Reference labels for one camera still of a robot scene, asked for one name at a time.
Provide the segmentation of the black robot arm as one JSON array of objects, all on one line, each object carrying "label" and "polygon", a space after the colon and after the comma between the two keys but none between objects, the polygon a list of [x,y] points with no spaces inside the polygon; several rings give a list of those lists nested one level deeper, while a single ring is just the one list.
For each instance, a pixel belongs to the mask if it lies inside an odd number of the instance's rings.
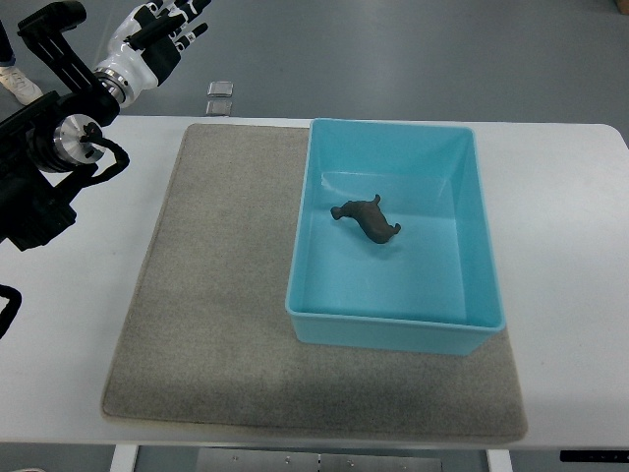
[{"label": "black robot arm", "polygon": [[63,34],[86,19],[78,1],[52,2],[18,24],[18,34],[66,85],[1,123],[1,238],[25,251],[48,244],[76,221],[72,200],[129,164],[104,138],[120,112],[116,98]]}]

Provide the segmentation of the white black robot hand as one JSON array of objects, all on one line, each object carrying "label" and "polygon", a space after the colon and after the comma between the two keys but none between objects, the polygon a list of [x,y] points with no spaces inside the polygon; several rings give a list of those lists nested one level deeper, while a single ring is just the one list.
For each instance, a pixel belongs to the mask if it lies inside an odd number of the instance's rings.
[{"label": "white black robot hand", "polygon": [[119,106],[127,108],[139,95],[163,84],[185,51],[207,31],[191,23],[208,1],[146,1],[117,27],[108,43],[108,56],[94,74]]}]

